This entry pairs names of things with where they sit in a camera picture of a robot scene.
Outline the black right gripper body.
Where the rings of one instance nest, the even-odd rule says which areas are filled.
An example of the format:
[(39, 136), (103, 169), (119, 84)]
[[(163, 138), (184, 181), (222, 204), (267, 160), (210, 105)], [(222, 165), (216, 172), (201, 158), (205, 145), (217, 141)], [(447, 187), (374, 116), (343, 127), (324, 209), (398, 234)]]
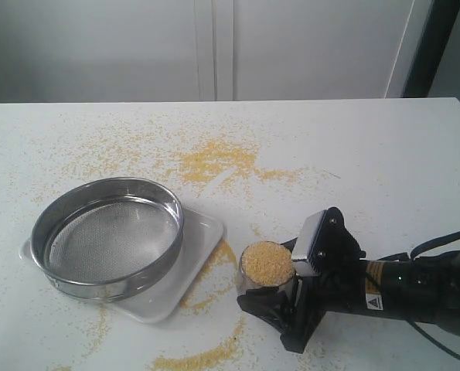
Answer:
[(318, 277), (293, 279), (288, 298), (294, 307), (292, 326), (281, 333), (280, 340), (289, 352), (303, 352), (334, 302), (349, 300), (349, 286), (356, 279), (360, 261), (366, 256), (353, 235), (346, 229), (342, 212), (337, 207), (326, 209), (325, 219), (312, 251)]

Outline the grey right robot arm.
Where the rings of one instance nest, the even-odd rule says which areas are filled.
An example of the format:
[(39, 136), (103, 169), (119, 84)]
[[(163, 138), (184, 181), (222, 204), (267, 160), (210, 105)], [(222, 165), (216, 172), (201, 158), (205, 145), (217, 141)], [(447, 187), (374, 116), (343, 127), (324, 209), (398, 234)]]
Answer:
[(367, 260), (335, 207), (309, 216), (284, 245), (295, 273), (278, 286), (240, 274), (240, 308), (267, 322), (284, 348), (301, 353), (324, 315), (347, 313), (428, 323), (460, 336), (460, 231), (410, 253)]

